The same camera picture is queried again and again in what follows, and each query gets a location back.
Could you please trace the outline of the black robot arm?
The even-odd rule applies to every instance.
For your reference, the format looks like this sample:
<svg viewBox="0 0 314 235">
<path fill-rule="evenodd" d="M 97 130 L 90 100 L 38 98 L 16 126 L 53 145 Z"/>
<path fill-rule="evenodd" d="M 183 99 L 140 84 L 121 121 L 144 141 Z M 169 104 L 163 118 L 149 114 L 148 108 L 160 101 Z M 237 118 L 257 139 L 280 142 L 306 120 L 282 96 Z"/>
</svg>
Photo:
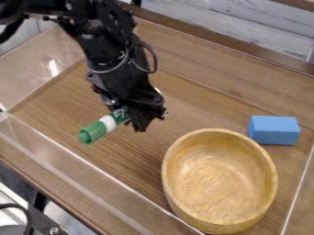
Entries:
<svg viewBox="0 0 314 235">
<path fill-rule="evenodd" d="M 86 81 L 111 111 L 124 108 L 129 123 L 144 132 L 167 113 L 164 98 L 149 83 L 157 56 L 135 33 L 132 11 L 119 0 L 0 0 L 0 44 L 22 22 L 53 22 L 78 44 L 86 59 Z"/>
</svg>

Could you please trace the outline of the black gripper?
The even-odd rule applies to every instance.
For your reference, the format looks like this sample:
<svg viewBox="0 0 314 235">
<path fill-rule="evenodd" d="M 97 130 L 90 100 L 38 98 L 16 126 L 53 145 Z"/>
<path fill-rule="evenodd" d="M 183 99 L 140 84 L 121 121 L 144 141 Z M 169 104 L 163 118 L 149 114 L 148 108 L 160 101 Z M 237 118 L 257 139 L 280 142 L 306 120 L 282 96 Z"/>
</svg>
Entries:
<svg viewBox="0 0 314 235">
<path fill-rule="evenodd" d="M 86 59 L 86 81 L 107 108 L 127 108 L 133 130 L 145 132 L 155 118 L 167 113 L 164 98 L 149 82 L 149 64 L 144 50 L 127 50 L 117 62 Z"/>
</svg>

